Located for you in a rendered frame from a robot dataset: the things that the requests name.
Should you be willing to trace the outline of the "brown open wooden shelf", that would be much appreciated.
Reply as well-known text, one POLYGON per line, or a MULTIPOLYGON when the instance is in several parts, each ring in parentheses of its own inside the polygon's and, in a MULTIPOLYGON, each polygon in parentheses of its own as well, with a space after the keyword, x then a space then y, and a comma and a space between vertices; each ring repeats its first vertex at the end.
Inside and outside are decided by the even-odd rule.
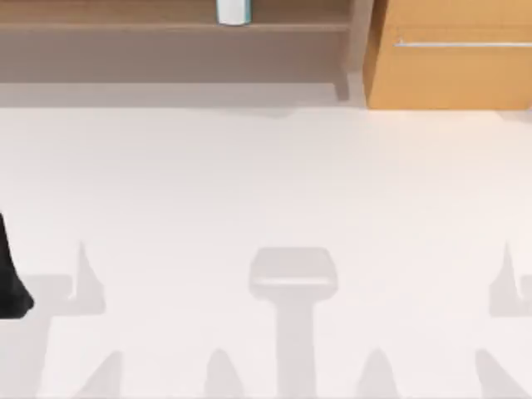
POLYGON ((363 106, 374 0, 0 0, 0 107, 363 106))

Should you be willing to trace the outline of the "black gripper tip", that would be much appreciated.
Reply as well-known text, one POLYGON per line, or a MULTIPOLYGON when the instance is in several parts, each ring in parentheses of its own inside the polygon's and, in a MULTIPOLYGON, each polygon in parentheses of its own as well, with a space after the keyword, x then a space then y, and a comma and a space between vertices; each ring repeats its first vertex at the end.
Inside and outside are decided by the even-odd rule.
POLYGON ((34 308, 33 296, 19 278, 0 213, 0 320, 21 319, 34 308))

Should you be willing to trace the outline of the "light wooden cupboard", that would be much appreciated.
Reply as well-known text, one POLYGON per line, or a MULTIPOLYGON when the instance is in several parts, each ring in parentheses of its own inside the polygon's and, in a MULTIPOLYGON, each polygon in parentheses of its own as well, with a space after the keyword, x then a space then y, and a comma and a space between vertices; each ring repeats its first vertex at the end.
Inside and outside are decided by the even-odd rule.
POLYGON ((532 0, 374 0, 362 76, 373 110, 532 108, 532 48, 405 48, 532 42, 532 0))

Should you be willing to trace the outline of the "white and teal bottle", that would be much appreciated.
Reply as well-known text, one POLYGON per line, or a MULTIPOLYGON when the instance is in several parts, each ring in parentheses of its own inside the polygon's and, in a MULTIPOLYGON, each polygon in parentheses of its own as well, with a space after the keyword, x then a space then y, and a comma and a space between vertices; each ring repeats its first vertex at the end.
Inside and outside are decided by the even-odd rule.
POLYGON ((215 3, 218 24, 238 27, 251 23, 251 0, 216 0, 215 3))

